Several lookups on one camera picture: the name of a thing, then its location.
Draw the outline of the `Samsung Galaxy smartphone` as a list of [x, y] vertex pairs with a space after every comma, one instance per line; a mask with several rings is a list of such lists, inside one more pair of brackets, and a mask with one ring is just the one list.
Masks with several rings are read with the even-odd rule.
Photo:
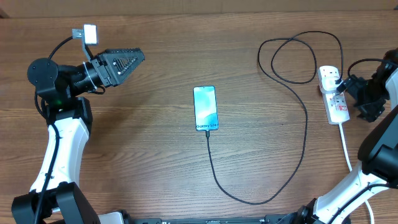
[[212, 131], [219, 128], [216, 91], [214, 86], [193, 88], [195, 126], [197, 131]]

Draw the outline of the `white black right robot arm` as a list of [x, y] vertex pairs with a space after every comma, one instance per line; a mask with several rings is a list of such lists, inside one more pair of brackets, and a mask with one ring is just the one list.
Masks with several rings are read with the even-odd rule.
[[397, 50], [390, 50], [369, 80], [349, 74], [336, 82], [334, 67], [318, 70], [330, 124], [341, 126], [349, 119], [344, 94], [355, 99], [359, 118], [370, 123], [391, 102], [390, 113], [370, 132], [358, 149], [358, 162], [350, 173], [327, 194], [313, 199], [279, 223], [350, 223], [349, 214], [369, 198], [387, 189], [397, 188]]

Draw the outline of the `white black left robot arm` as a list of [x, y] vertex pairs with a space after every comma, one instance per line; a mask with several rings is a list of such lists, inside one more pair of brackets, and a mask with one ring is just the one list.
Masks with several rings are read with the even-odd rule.
[[34, 60], [28, 80], [35, 86], [35, 105], [49, 132], [40, 172], [29, 193], [15, 197], [16, 223], [44, 223], [55, 212], [60, 223], [132, 223], [124, 210], [98, 215], [79, 188], [83, 151], [91, 134], [93, 115], [83, 93], [102, 95], [122, 84], [144, 61], [135, 49], [107, 49], [79, 66], [58, 65], [50, 58]]

